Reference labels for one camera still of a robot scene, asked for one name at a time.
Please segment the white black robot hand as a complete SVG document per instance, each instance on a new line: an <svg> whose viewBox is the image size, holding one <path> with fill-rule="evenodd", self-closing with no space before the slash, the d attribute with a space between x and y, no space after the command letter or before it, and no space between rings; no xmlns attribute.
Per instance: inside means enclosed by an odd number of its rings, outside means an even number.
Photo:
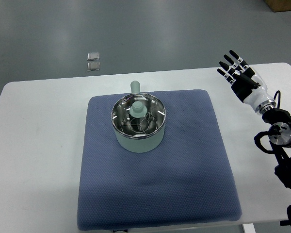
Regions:
<svg viewBox="0 0 291 233"><path fill-rule="evenodd" d="M237 62L225 54L224 58L231 66L220 61L219 65L223 70L218 68L217 72L231 84L231 89L237 98L242 103L250 105L258 115L263 115L270 109L276 108L276 102L274 98L268 94L267 85L262 77L250 67L242 71L243 69L241 66L247 66L247 62L235 51L230 50L229 53Z"/></svg>

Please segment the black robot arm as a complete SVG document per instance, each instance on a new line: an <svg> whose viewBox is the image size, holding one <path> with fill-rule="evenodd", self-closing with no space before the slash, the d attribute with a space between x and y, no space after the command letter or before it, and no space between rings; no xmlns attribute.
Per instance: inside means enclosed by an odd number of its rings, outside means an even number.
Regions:
<svg viewBox="0 0 291 233"><path fill-rule="evenodd" d="M273 154L278 162L275 175L286 188L291 189L291 157L285 148L291 148L291 115L280 108L281 92L274 96L267 92L267 85L262 77L235 51L224 55L217 70L230 84L231 90L244 104L250 105L254 112L270 125L267 131L261 131L254 137L255 145L266 154ZM281 226L291 227L291 205L287 207L287 220Z"/></svg>

